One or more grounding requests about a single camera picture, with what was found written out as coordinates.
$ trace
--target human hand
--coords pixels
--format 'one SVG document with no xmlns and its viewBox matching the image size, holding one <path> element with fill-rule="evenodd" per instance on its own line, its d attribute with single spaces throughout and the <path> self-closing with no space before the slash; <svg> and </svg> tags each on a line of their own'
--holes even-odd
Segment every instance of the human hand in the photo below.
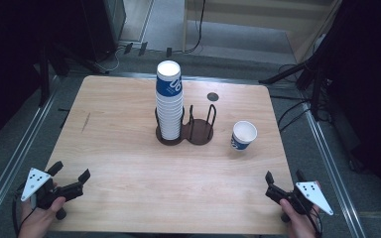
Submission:
<svg viewBox="0 0 381 238">
<path fill-rule="evenodd" d="M 290 202 L 287 199 L 281 199 L 280 205 L 283 211 L 291 219 L 291 221 L 287 223 L 287 232 L 290 238 L 311 238 L 311 237 L 315 238 L 316 237 L 316 231 L 308 219 L 308 215 L 310 214 L 306 214 L 306 215 L 299 214 L 293 208 L 292 204 L 290 204 Z M 314 209 L 315 211 L 312 210 L 311 213 L 312 212 L 316 212 L 316 214 L 319 213 L 319 208 L 317 205 L 314 205 L 312 209 Z"/>
<path fill-rule="evenodd" d="M 57 212 L 64 206 L 65 198 L 58 197 L 52 206 L 43 210 L 36 208 L 32 212 L 30 200 L 21 203 L 21 221 L 19 238 L 42 238 L 46 236 L 52 222 L 56 218 Z"/>
</svg>

